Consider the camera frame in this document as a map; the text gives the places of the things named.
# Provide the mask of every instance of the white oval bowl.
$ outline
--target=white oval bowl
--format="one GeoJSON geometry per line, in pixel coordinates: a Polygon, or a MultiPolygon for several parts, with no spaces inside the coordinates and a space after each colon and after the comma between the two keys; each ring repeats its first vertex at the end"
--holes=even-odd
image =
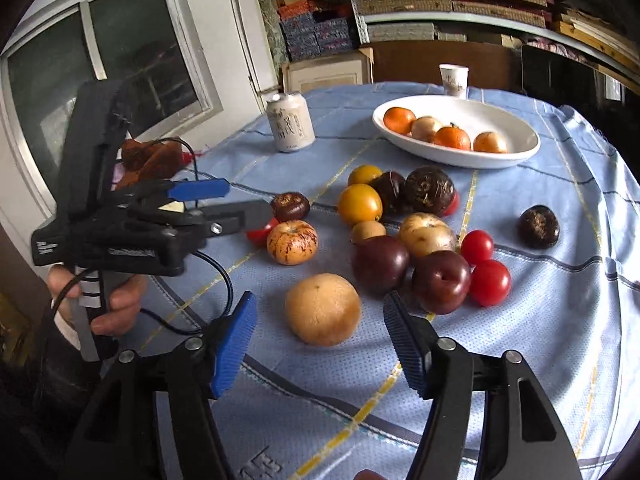
{"type": "Polygon", "coordinates": [[[540,137],[521,118],[492,105],[452,96],[414,95],[394,99],[376,108],[372,119],[384,137],[398,148],[434,162],[460,168],[508,168],[531,158],[540,149],[540,137]],[[509,153],[468,152],[396,134],[383,122],[386,111],[394,106],[408,108],[417,118],[432,116],[444,125],[454,123],[468,133],[472,145],[480,133],[497,132],[507,143],[509,153]]]}

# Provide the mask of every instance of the window frame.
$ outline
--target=window frame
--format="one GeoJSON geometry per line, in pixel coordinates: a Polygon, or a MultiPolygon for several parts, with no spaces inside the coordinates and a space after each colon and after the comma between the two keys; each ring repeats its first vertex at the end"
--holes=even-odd
{"type": "MultiPolygon", "coordinates": [[[[9,80],[8,58],[39,33],[76,12],[80,13],[82,30],[90,63],[96,79],[106,79],[95,39],[89,3],[94,0],[56,0],[21,22],[0,55],[0,120],[4,126],[14,159],[30,188],[31,194],[46,216],[55,213],[56,201],[47,187],[31,155],[15,110],[9,80]]],[[[195,125],[223,110],[209,71],[187,0],[165,0],[180,53],[187,67],[197,101],[155,124],[137,140],[164,136],[180,136],[195,125]]]]}

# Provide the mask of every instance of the yellow tomato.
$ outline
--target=yellow tomato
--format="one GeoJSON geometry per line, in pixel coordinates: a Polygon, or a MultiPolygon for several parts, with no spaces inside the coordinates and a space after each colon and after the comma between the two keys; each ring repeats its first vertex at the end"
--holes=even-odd
{"type": "Polygon", "coordinates": [[[348,186],[353,184],[370,184],[373,180],[382,175],[383,171],[376,166],[366,164],[351,171],[349,175],[348,186]]]}
{"type": "Polygon", "coordinates": [[[353,184],[340,195],[338,215],[350,226],[369,220],[380,220],[382,216],[380,195],[367,184],[353,184]]]}

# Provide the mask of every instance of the table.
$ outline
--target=table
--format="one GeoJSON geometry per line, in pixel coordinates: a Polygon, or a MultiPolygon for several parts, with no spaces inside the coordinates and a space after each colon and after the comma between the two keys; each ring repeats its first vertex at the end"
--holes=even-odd
{"type": "MultiPolygon", "coordinates": [[[[363,294],[355,334],[329,349],[298,340],[286,326],[283,306],[287,289],[307,276],[333,272],[353,280],[349,230],[335,211],[350,171],[375,164],[407,176],[426,163],[378,137],[370,119],[374,108],[437,93],[439,86],[396,82],[316,89],[306,95],[318,138],[309,148],[277,152],[261,117],[200,159],[205,176],[232,183],[230,201],[304,193],[313,203],[308,221],[320,239],[316,257],[297,267],[278,266],[242,234],[207,245],[206,252],[228,269],[237,297],[244,290],[258,297],[258,324],[236,383],[212,406],[238,478],[347,480],[363,468],[389,480],[405,478],[431,403],[402,376],[382,302],[363,294]]],[[[523,118],[542,145],[532,159],[506,170],[444,168],[462,199],[447,222],[461,235],[481,228],[493,236],[495,257],[510,269],[513,290],[500,307],[465,304],[433,323],[440,335],[472,352],[521,351],[564,424],[584,478],[596,479],[640,420],[640,344],[634,337],[640,327],[634,237],[640,187],[616,150],[573,109],[503,91],[470,89],[469,98],[523,118]],[[530,250],[516,235],[518,216],[538,203],[561,223],[560,241],[548,251],[530,250]]],[[[196,258],[188,260],[183,276],[151,281],[143,306],[177,326],[206,322],[225,303],[220,277],[196,258]]],[[[122,345],[146,355],[182,339],[141,316],[122,345]]],[[[483,402],[474,394],[461,479],[473,478],[483,402]]]]}

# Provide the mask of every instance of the white paper cup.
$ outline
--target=white paper cup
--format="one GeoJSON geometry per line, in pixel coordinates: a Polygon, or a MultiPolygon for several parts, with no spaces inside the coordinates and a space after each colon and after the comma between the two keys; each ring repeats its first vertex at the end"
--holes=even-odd
{"type": "Polygon", "coordinates": [[[440,65],[442,86],[446,95],[466,99],[466,82],[469,78],[469,67],[460,65],[440,65]]]}

